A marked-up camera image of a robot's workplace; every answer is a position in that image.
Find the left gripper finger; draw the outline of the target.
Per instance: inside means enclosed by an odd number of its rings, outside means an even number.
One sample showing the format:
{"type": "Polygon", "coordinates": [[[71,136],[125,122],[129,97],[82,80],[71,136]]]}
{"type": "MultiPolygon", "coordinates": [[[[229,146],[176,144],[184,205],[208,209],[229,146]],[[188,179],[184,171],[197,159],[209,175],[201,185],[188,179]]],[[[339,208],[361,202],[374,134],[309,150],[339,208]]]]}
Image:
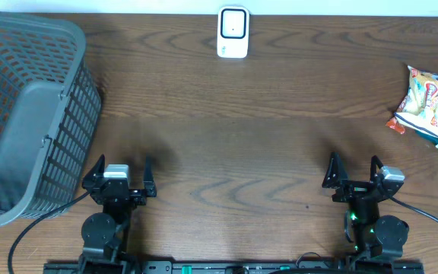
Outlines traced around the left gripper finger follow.
{"type": "Polygon", "coordinates": [[[94,186],[103,178],[105,170],[105,155],[101,155],[95,165],[84,175],[82,179],[82,188],[92,190],[94,186]]]}
{"type": "Polygon", "coordinates": [[[144,190],[146,191],[147,197],[156,197],[157,196],[157,188],[154,182],[154,176],[152,172],[152,160],[150,157],[145,158],[144,163],[144,173],[143,173],[143,185],[144,190]]]}

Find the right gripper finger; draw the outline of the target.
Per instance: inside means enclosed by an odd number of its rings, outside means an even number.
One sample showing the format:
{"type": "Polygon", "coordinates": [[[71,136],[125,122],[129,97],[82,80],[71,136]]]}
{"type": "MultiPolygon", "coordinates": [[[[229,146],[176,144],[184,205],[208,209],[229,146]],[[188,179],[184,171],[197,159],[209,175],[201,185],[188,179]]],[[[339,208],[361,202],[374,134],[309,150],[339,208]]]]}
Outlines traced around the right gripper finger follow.
{"type": "Polygon", "coordinates": [[[348,174],[344,168],[339,154],[332,152],[328,161],[328,168],[325,173],[325,178],[322,182],[322,188],[337,189],[343,186],[347,180],[348,174]]]}
{"type": "Polygon", "coordinates": [[[374,155],[370,162],[370,182],[377,183],[383,178],[382,175],[383,163],[378,156],[374,155]]]}

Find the red Top chocolate bar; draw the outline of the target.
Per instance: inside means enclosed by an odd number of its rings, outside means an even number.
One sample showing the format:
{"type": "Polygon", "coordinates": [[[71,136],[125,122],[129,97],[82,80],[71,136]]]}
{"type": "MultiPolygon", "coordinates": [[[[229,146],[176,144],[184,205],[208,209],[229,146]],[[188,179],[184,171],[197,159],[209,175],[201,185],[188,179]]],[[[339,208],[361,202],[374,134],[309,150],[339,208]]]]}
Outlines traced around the red Top chocolate bar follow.
{"type": "Polygon", "coordinates": [[[401,101],[401,103],[398,105],[398,108],[393,113],[393,117],[386,122],[386,126],[387,127],[389,127],[390,129],[395,130],[399,134],[404,134],[405,133],[405,127],[401,123],[398,122],[398,120],[396,119],[395,114],[398,111],[402,111],[405,108],[407,98],[408,98],[408,95],[406,95],[404,97],[404,99],[401,101]]]}

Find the beige snack bag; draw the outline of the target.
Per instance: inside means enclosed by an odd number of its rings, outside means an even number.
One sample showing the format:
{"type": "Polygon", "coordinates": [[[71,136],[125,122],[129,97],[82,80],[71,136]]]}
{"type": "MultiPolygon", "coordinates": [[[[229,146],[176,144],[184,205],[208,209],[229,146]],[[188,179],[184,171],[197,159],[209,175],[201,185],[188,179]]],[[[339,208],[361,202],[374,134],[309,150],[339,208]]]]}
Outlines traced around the beige snack bag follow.
{"type": "Polygon", "coordinates": [[[438,138],[438,74],[408,66],[406,95],[405,108],[395,114],[398,122],[438,138]]]}

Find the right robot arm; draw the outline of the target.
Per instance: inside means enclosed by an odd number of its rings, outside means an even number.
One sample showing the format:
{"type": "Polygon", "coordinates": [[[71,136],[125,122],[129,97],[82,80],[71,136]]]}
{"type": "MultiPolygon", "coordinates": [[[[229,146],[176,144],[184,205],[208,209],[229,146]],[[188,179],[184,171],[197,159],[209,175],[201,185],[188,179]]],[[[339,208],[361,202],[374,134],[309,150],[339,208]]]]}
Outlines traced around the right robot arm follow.
{"type": "Polygon", "coordinates": [[[370,179],[351,180],[340,156],[332,152],[322,187],[334,189],[333,202],[345,202],[344,233],[357,247],[359,260],[393,260],[403,254],[408,224],[393,215],[381,216],[379,203],[390,199],[403,186],[405,175],[397,167],[371,158],[370,179]]]}

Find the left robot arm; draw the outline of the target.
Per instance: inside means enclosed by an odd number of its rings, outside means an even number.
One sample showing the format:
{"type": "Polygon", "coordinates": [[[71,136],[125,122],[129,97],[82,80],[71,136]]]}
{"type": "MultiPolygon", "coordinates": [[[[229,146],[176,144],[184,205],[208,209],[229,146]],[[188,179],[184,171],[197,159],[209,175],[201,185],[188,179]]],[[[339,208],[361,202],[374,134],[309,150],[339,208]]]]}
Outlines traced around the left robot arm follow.
{"type": "Polygon", "coordinates": [[[92,214],[82,225],[84,246],[78,260],[78,273],[141,272],[138,259],[125,249],[132,211],[157,195],[151,164],[152,160],[145,158],[141,189],[130,187],[128,165],[106,165],[104,156],[100,156],[84,176],[82,187],[103,211],[92,214]]]}

